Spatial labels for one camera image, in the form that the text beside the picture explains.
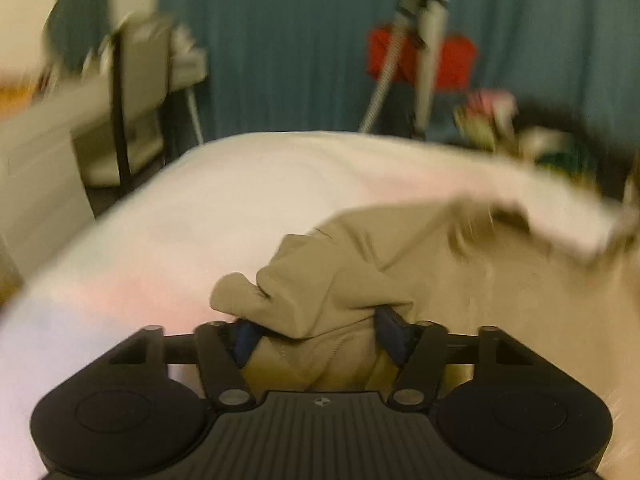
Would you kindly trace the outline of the tan khaki jacket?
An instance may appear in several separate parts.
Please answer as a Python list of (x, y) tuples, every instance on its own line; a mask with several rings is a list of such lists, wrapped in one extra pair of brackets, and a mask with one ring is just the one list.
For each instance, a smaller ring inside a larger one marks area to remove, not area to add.
[(286, 236), (254, 278), (221, 278), (210, 305), (269, 330), (245, 370), (256, 392), (389, 393), (396, 370), (374, 342), (378, 306), (458, 334), (498, 326), (605, 400), (614, 436), (602, 474), (638, 477), (637, 220), (586, 249), (500, 205), (346, 211)]

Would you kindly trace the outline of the pile of mixed clothes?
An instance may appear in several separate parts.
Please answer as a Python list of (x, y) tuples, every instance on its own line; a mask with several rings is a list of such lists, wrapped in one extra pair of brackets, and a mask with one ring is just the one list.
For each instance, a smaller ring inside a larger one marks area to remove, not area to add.
[(518, 102), (504, 90), (477, 90), (454, 108), (452, 118), (469, 148), (551, 171), (610, 200), (639, 201), (639, 155), (609, 148), (567, 108)]

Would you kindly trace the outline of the pastel bed duvet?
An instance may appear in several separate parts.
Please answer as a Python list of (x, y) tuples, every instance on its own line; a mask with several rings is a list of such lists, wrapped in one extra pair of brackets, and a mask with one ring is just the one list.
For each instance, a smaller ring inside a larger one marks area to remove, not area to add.
[(620, 206), (512, 159), (356, 133), (251, 133), (187, 152), (113, 206), (31, 278), (1, 315), (1, 474), (38, 479), (38, 400), (139, 328), (211, 320), (218, 278), (252, 274), (286, 234), (348, 208), (455, 200), (518, 206), (582, 252)]

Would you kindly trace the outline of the grey black chair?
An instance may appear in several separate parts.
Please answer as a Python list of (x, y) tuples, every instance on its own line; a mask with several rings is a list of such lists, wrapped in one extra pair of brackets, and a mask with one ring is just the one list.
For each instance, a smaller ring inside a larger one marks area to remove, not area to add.
[(165, 156), (158, 112), (171, 80), (172, 19), (166, 14), (131, 15), (114, 31), (108, 46), (108, 122), (79, 141), (82, 183), (89, 190), (119, 196), (132, 191)]

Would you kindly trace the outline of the white vanity desk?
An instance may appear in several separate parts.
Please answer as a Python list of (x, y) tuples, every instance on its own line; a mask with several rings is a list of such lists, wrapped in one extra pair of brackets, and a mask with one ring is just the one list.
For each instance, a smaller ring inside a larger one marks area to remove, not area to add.
[(110, 105), (111, 77), (96, 75), (1, 123), (1, 260), (24, 280), (94, 222), (74, 140)]

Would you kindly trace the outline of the garment steamer stand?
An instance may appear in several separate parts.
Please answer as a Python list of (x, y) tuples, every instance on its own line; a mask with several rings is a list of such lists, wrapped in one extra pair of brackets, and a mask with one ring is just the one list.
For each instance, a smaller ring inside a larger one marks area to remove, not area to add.
[(411, 135), (423, 138), (431, 120), (433, 98), (448, 21), (448, 0), (398, 0), (390, 24), (369, 32), (367, 73), (375, 80), (359, 131), (373, 131), (392, 83), (414, 90)]

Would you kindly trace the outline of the red cloth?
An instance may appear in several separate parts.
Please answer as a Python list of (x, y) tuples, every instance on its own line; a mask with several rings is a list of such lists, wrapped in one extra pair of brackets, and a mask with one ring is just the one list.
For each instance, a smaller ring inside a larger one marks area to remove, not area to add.
[[(375, 80), (381, 75), (392, 26), (372, 29), (368, 36), (367, 74)], [(415, 30), (410, 29), (402, 45), (395, 82), (416, 85), (420, 49), (424, 42)], [(469, 38), (454, 34), (445, 38), (437, 63), (435, 88), (437, 91), (462, 91), (469, 87), (472, 69), (477, 58), (477, 48)]]

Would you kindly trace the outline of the teal curtain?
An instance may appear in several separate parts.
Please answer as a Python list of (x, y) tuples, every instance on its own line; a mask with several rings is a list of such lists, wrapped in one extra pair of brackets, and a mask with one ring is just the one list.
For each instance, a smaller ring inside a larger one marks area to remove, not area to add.
[[(196, 89), (206, 140), (354, 131), (372, 80), (367, 38), (398, 0), (158, 0), (208, 54)], [(449, 0), (476, 88), (564, 104), (603, 139), (639, 144), (639, 0)]]

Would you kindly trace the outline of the wavy teal framed mirror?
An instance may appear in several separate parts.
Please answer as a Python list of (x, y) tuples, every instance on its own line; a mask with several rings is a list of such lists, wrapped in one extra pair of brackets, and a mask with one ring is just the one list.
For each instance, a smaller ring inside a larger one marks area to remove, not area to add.
[(111, 29), (110, 0), (55, 0), (43, 26), (47, 58), (67, 73), (79, 73)]

